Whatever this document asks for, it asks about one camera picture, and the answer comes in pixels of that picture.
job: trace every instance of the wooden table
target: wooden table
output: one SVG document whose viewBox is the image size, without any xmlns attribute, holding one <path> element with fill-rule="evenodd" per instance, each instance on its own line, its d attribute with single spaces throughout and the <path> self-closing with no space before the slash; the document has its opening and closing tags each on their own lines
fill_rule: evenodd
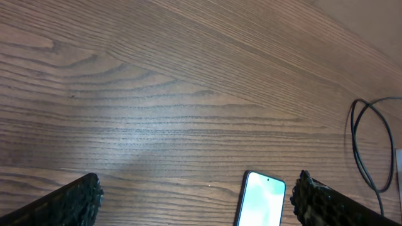
<svg viewBox="0 0 402 226">
<path fill-rule="evenodd" d="M 379 211 L 348 110 L 402 67 L 305 1 L 3 0 L 0 39 L 1 215 L 96 172 L 96 225 L 232 225 L 245 170 L 286 181 L 282 225 L 301 170 Z M 400 147 L 402 102 L 379 108 Z M 358 136 L 382 186 L 381 121 Z"/>
</svg>

